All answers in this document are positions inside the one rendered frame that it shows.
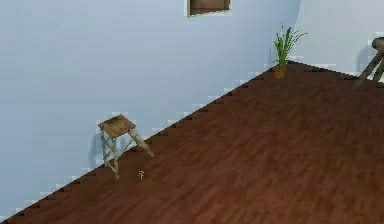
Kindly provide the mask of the brown framed wall picture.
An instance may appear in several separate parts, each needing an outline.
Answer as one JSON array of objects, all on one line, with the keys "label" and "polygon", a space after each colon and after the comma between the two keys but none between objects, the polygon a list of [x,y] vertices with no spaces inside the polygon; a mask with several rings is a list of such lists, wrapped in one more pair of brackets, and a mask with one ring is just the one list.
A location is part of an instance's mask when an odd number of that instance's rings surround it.
[{"label": "brown framed wall picture", "polygon": [[186,16],[230,15],[231,0],[186,0]]}]

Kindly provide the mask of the brown wooden stool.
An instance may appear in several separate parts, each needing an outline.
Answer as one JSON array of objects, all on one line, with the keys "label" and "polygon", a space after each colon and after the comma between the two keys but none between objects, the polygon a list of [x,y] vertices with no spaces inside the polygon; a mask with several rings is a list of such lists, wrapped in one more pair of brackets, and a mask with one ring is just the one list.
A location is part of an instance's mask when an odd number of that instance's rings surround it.
[{"label": "brown wooden stool", "polygon": [[[123,114],[99,123],[98,127],[100,129],[103,164],[112,170],[116,180],[120,179],[119,159],[127,151],[132,142],[135,142],[137,146],[141,147],[151,158],[155,157],[149,145],[137,132],[136,125]],[[117,140],[124,135],[128,135],[130,140],[123,149],[119,151],[117,148]]]}]

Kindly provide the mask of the green house plant orange pot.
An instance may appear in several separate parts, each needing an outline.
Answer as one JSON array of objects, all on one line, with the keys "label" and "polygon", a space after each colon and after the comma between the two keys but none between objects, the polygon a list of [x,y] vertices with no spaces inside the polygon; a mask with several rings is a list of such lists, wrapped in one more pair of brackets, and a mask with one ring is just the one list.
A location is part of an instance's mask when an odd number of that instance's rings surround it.
[{"label": "green house plant orange pot", "polygon": [[298,40],[305,36],[306,32],[292,31],[291,27],[286,28],[281,24],[281,30],[276,33],[276,39],[273,45],[276,50],[276,58],[274,59],[274,77],[283,79],[286,73],[289,54]]}]

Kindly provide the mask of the dark tripod floor lamp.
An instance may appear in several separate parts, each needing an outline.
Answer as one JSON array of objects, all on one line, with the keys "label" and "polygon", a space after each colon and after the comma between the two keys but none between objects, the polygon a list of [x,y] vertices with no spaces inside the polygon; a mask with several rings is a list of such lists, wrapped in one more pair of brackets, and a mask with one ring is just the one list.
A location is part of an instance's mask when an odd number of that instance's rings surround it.
[{"label": "dark tripod floor lamp", "polygon": [[377,51],[371,62],[362,71],[360,79],[367,79],[374,72],[373,80],[378,82],[384,74],[384,37],[377,37],[372,41],[371,46]]}]

